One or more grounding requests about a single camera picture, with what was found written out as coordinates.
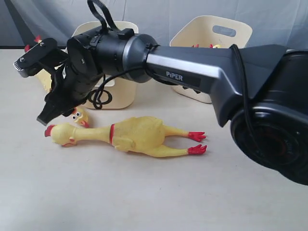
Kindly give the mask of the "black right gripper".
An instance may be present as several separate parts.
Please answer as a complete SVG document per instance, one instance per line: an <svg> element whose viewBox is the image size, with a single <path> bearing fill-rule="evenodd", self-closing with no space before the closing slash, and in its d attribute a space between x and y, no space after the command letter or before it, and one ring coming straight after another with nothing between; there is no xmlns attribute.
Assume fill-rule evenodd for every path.
<svg viewBox="0 0 308 231"><path fill-rule="evenodd" d="M58 48L55 39L46 38L13 63L24 78L35 76L43 69L51 75L56 72L52 90L46 95L45 105L37 116L39 123L46 126L63 114L70 115L75 106L88 100L103 76L95 55L97 44L105 34L103 30L88 30L73 36L67 41L67 53Z"/></svg>

